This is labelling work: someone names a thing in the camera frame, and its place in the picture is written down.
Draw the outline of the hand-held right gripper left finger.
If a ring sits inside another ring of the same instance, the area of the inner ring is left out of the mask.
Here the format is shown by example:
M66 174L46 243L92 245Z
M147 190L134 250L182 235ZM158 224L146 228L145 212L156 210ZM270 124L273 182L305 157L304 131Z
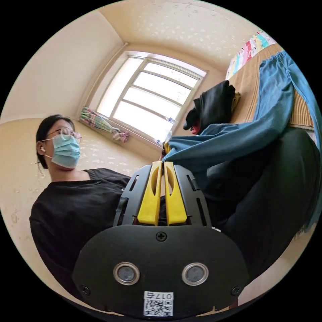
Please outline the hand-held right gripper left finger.
M153 162L138 212L138 222L142 225L157 226L160 213L162 161Z

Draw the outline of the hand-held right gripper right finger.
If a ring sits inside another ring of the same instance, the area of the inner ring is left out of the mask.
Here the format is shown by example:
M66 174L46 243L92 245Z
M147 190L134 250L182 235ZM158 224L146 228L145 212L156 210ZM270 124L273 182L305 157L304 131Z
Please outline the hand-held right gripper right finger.
M183 225L186 223L187 214L172 162L164 162L164 180L167 225Z

